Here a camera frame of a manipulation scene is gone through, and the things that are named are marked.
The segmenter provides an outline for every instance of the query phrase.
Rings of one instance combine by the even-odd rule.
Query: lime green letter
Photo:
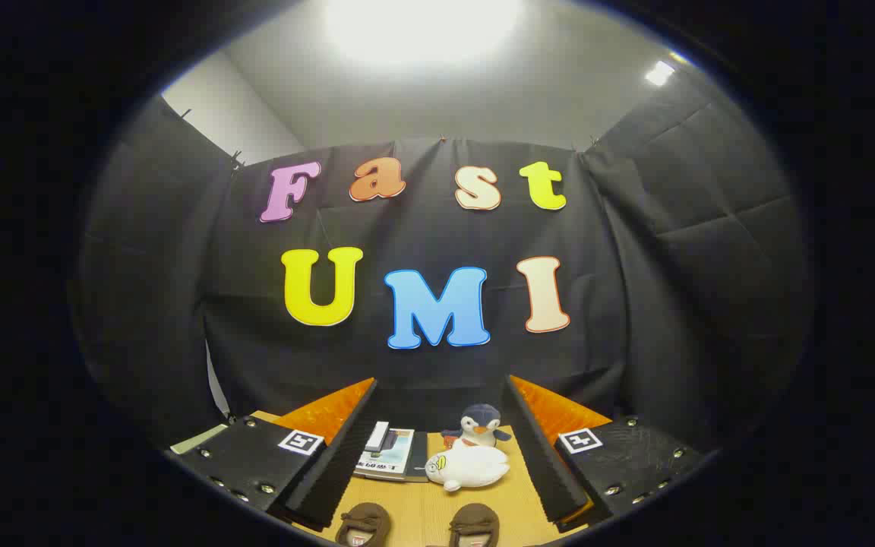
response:
[[[550,171],[546,162],[535,162],[518,170],[520,176],[529,180],[529,196],[532,203],[544,209],[561,209],[566,207],[566,197],[552,194],[552,181],[562,180],[562,173]]]
[[[355,247],[336,247],[330,250],[327,258],[336,264],[336,294],[329,305],[315,305],[309,292],[309,281],[319,253],[312,249],[282,253],[282,263],[286,265],[286,309],[303,325],[331,327],[349,318],[353,311],[357,262],[364,258],[364,252]]]

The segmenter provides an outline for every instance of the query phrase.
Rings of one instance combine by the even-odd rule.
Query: plush slipper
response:
[[[498,544],[498,516],[489,506],[469,503],[451,520],[449,547],[495,547]]]
[[[346,547],[383,547],[390,532],[390,515],[376,503],[358,503],[340,518],[336,543]]]

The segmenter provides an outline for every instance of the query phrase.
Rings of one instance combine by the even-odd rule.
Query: letter m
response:
[[[393,290],[393,336],[387,346],[414,349],[421,337],[414,334],[414,321],[431,346],[441,342],[448,322],[454,320],[447,342],[451,346],[480,346],[492,338],[482,321],[482,283],[488,277],[480,267],[452,271],[441,297],[436,299],[417,270],[387,273],[383,283]]]

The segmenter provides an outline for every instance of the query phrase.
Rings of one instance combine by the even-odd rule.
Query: penguin plush toy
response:
[[[488,404],[471,405],[462,412],[461,429],[445,430],[444,446],[456,447],[494,447],[498,441],[507,441],[511,435],[499,432],[501,414]]]

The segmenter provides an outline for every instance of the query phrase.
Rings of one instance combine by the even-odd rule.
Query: book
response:
[[[428,434],[424,432],[414,433],[414,440],[410,444],[410,458],[407,460],[407,470],[403,472],[407,482],[427,482],[428,475],[424,472],[424,466],[428,462]]]
[[[390,428],[381,451],[364,451],[353,474],[368,479],[427,482],[427,434],[413,429]]]

